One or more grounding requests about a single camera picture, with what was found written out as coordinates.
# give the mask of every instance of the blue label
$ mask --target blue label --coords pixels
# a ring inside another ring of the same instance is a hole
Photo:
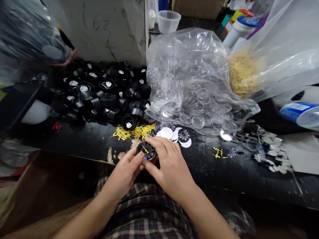
[[[315,107],[319,107],[319,105],[308,102],[296,101],[285,105],[279,113],[285,119],[297,124],[297,119],[302,113]]]

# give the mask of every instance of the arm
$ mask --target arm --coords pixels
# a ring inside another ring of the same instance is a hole
[[[54,239],[93,238],[106,226],[119,201],[132,187],[140,173],[143,152],[136,155],[132,148],[116,165],[101,192],[72,219]]]
[[[148,161],[142,162],[163,190],[174,199],[193,221],[201,239],[238,239],[212,205],[203,191],[195,184],[178,143],[161,137],[146,138],[159,156],[160,169]]]

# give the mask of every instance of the plaid shorts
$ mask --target plaid shorts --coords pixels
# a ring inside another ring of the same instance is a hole
[[[95,195],[115,166],[103,164]],[[101,238],[198,238],[184,210],[158,184],[134,183],[107,223]]]

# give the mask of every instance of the red marking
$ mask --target red marking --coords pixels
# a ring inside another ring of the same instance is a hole
[[[59,129],[57,131],[59,132],[61,128],[62,128],[62,125],[59,125]]]
[[[57,131],[59,132],[60,129],[63,127],[63,125],[59,125],[57,122],[54,124],[54,126],[52,127],[52,129],[57,129]]]

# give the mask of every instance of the clock hand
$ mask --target clock hand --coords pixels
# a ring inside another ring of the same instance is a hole
[[[148,154],[149,151],[142,145],[142,147],[145,149],[145,152]]]

